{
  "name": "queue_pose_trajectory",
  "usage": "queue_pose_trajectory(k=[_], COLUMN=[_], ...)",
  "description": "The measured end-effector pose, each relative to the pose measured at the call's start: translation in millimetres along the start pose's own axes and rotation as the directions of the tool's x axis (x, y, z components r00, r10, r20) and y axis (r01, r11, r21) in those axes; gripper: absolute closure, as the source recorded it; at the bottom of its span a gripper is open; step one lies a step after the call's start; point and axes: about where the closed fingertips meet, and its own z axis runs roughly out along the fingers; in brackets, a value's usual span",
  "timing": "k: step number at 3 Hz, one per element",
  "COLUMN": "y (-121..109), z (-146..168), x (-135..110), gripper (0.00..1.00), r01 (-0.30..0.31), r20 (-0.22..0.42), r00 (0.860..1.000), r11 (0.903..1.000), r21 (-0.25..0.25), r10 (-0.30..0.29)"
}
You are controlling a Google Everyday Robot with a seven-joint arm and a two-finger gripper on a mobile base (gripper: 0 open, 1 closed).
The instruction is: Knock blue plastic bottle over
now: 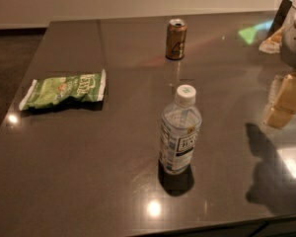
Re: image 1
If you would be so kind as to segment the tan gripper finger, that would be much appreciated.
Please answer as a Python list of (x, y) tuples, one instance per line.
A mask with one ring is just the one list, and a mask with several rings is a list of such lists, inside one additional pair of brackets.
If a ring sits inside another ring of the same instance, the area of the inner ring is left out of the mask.
[(271, 83), (263, 123), (281, 129), (296, 116), (296, 71), (276, 75)]
[(268, 54), (279, 53), (283, 32), (284, 32), (284, 28), (280, 28), (274, 34), (272, 34), (269, 38), (264, 40), (259, 46), (259, 51), (262, 51)]

